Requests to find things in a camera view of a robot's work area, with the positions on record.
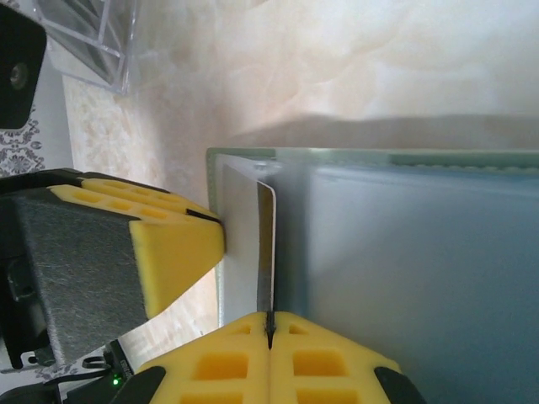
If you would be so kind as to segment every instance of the marble surface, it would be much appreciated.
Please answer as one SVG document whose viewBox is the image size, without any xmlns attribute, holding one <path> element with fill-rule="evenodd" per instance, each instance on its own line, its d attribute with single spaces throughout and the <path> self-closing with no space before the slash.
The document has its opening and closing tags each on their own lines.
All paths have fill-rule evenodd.
<svg viewBox="0 0 539 404">
<path fill-rule="evenodd" d="M 204 204 L 209 146 L 537 148 L 538 21 L 518 0 L 141 2 L 131 95 L 64 79 L 74 164 Z M 133 344 L 215 326 L 209 274 Z"/>
</svg>

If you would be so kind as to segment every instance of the beige marble countertop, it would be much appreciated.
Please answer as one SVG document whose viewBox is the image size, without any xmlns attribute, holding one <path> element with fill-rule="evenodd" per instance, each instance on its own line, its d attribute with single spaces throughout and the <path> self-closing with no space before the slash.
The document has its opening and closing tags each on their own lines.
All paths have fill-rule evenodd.
<svg viewBox="0 0 539 404">
<path fill-rule="evenodd" d="M 141 3 L 129 97 L 64 78 L 80 170 L 204 204 L 209 146 L 539 146 L 537 2 Z M 208 274 L 132 343 L 215 327 Z"/>
</svg>

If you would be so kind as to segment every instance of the black cable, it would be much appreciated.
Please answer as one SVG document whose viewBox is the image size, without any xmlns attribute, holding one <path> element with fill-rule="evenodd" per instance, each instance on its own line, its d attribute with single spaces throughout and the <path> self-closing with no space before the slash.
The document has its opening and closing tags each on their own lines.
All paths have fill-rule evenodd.
<svg viewBox="0 0 539 404">
<path fill-rule="evenodd" d="M 110 365 L 107 364 L 104 361 L 104 358 L 100 356 L 91 356 L 88 358 L 84 358 L 83 368 L 84 369 L 101 369 L 101 370 L 97 372 L 88 372 L 88 373 L 80 373 L 76 375 L 64 375 L 64 376 L 56 377 L 55 379 L 46 381 L 45 383 L 43 383 L 43 385 L 59 385 L 61 383 L 67 383 L 69 381 L 95 379 L 98 377 L 106 376 L 112 370 Z"/>
</svg>

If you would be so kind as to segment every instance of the black object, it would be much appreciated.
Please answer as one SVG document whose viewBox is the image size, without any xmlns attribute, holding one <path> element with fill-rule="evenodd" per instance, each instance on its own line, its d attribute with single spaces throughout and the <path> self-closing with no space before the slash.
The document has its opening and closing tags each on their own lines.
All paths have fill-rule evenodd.
<svg viewBox="0 0 539 404">
<path fill-rule="evenodd" d="M 164 368 L 154 366 L 134 375 L 110 404 L 150 404 L 166 374 Z"/>
<path fill-rule="evenodd" d="M 39 24 L 0 4 L 0 129 L 28 121 L 46 41 Z"/>
<path fill-rule="evenodd" d="M 3 393 L 0 404 L 57 404 L 60 392 L 55 385 L 25 385 Z"/>
<path fill-rule="evenodd" d="M 133 376 L 133 370 L 117 340 L 106 346 L 104 360 L 110 366 L 110 372 L 96 381 L 70 390 L 63 404 L 108 404 L 113 400 Z"/>
<path fill-rule="evenodd" d="M 391 404 L 427 404 L 414 383 L 395 370 L 378 367 L 374 373 Z"/>
<path fill-rule="evenodd" d="M 66 203 L 42 188 L 84 177 L 97 175 L 0 179 L 2 371 L 27 366 L 27 352 L 43 366 L 72 363 L 147 320 L 129 233 L 138 218 Z"/>
</svg>

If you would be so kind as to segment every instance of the transparent container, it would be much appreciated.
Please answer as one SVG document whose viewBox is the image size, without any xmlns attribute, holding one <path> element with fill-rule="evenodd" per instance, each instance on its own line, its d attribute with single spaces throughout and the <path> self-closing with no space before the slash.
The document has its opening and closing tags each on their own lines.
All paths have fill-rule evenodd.
<svg viewBox="0 0 539 404">
<path fill-rule="evenodd" d="M 125 94 L 137 0 L 34 0 L 55 68 Z"/>
</svg>

